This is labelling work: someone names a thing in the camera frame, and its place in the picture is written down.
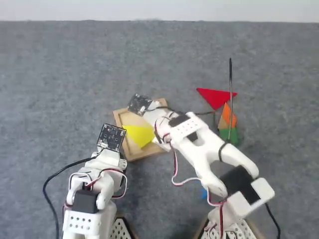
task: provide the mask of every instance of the green piece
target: green piece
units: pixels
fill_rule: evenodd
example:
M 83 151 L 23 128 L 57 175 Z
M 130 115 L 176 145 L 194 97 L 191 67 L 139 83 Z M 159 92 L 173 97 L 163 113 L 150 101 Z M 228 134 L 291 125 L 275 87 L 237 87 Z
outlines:
M 227 138 L 228 138 L 228 131 L 229 131 L 229 129 L 227 129 L 227 128 L 220 129 L 220 130 L 219 130 L 219 137 L 220 137 L 222 140 L 227 140 Z M 238 139 L 236 127 L 231 128 L 230 142 L 231 142 L 233 145 L 236 145 L 236 144 L 239 143 L 239 139 Z

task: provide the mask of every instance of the red triangle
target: red triangle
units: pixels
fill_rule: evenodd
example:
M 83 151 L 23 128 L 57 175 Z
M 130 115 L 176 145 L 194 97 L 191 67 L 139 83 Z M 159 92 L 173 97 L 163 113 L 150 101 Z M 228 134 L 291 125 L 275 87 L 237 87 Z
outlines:
M 230 100 L 230 93 L 228 91 L 217 91 L 205 88 L 196 88 L 197 91 L 203 96 L 203 98 L 212 106 L 214 110 L 223 106 L 227 101 Z

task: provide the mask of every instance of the blue object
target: blue object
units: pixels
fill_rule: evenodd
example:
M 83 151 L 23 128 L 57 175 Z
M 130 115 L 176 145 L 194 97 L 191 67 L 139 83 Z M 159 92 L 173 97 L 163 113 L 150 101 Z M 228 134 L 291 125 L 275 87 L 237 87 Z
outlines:
M 200 198 L 201 199 L 207 198 L 207 191 L 203 187 L 201 187 L 200 190 L 201 190 L 201 197 Z

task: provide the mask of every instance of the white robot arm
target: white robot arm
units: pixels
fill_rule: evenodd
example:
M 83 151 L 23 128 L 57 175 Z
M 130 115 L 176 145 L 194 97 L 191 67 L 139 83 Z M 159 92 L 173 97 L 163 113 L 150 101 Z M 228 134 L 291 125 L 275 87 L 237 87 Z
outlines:
M 125 130 L 104 124 L 98 139 L 98 152 L 69 179 L 63 239 L 108 239 L 116 214 L 112 198 L 125 194 L 127 162 L 119 153 Z M 114 196 L 125 179 L 122 195 Z
M 170 147 L 177 149 L 187 159 L 208 195 L 213 193 L 225 199 L 223 225 L 220 224 L 219 208 L 208 215 L 216 228 L 228 228 L 274 197 L 275 192 L 266 179 L 258 178 L 256 164 L 236 147 L 224 142 L 194 113 L 165 110 L 159 102 L 138 94 L 129 102 L 128 110 L 154 126 L 154 143 L 166 151 Z M 210 169 L 210 164 L 216 160 L 234 168 L 218 178 Z

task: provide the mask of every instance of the white wall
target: white wall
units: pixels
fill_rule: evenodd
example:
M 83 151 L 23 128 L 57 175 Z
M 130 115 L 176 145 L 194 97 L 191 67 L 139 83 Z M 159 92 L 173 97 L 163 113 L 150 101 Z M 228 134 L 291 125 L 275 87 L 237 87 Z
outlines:
M 319 0 L 0 0 L 0 20 L 319 22 Z

